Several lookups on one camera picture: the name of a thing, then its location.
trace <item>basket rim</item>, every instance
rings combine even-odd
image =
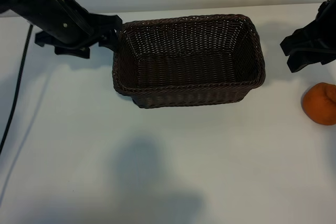
[[[150,25],[164,25],[164,24],[176,24],[176,23],[185,23],[185,22],[195,22],[195,19],[201,19],[201,22],[204,22],[202,18],[207,18],[208,20],[217,20],[222,18],[225,20],[237,20],[240,19],[246,25],[250,27],[248,34],[250,37],[256,36],[258,42],[255,44],[255,60],[257,61],[257,71],[258,76],[251,81],[241,81],[241,82],[220,82],[220,83],[202,83],[202,84],[188,84],[188,85],[169,85],[169,86],[159,86],[159,87],[148,87],[148,88],[130,88],[123,85],[118,78],[118,57],[119,53],[114,54],[113,61],[113,84],[115,90],[126,96],[134,95],[149,95],[149,94],[171,94],[171,93],[187,93],[187,92],[209,92],[209,91],[220,91],[223,87],[226,89],[233,89],[235,91],[244,91],[251,90],[261,86],[264,83],[266,78],[265,73],[265,61],[260,45],[260,38],[257,33],[257,30],[250,20],[249,17],[242,14],[215,14],[215,15],[193,15],[179,18],[165,18],[165,19],[154,19],[154,20],[143,20],[143,21],[133,21],[128,22],[123,25],[123,31],[131,27],[141,27],[141,26],[150,26]]]
[[[240,19],[242,22],[246,24],[252,24],[252,21],[249,17],[243,14],[211,14],[211,15],[192,15],[192,16],[184,16],[177,18],[161,18],[161,19],[152,19],[152,20],[135,20],[132,22],[127,22],[123,24],[122,31],[129,29],[131,27],[142,27],[142,26],[152,26],[152,25],[168,25],[168,24],[176,24],[176,23],[194,23],[195,20],[200,19],[200,22],[204,22],[204,19],[208,19],[209,21],[217,20],[235,20]]]

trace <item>white tabletop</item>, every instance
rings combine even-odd
[[[244,14],[267,78],[239,103],[139,109],[112,84],[112,52],[56,56],[30,42],[0,157],[0,223],[334,224],[336,128],[300,100],[336,62],[290,73],[279,44],[318,4],[119,13],[132,20]],[[0,132],[28,24],[0,19]]]

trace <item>black cable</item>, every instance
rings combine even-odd
[[[23,68],[25,66],[25,61],[26,61],[26,56],[27,56],[27,50],[28,50],[28,46],[29,46],[29,41],[30,41],[30,37],[32,35],[32,31],[33,31],[33,25],[30,25],[29,30],[28,30],[28,35],[27,35],[27,39],[26,39],[26,44],[25,44],[25,48],[23,50],[23,55],[22,55],[22,60],[21,60],[21,65],[20,65],[20,70],[19,70],[19,75],[17,77],[17,82],[16,82],[16,88],[15,88],[15,95],[14,95],[14,100],[13,100],[13,105],[12,105],[12,110],[11,113],[9,115],[8,121],[7,121],[7,125],[6,125],[6,129],[4,132],[4,135],[2,137],[1,140],[1,144],[0,144],[0,155],[2,152],[2,149],[4,147],[6,138],[7,138],[7,134],[10,128],[10,124],[12,123],[12,119],[13,119],[13,115],[15,112],[15,108],[16,108],[16,102],[17,102],[17,98],[19,96],[19,91],[20,91],[20,85],[21,85],[21,78],[22,78],[22,73],[23,73]]]

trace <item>brown wicker basket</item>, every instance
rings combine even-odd
[[[119,42],[114,88],[141,108],[238,102],[265,80],[259,36],[244,15],[130,22]]]

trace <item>orange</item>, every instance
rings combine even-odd
[[[303,97],[302,107],[314,122],[336,124],[336,86],[324,82],[316,84]]]

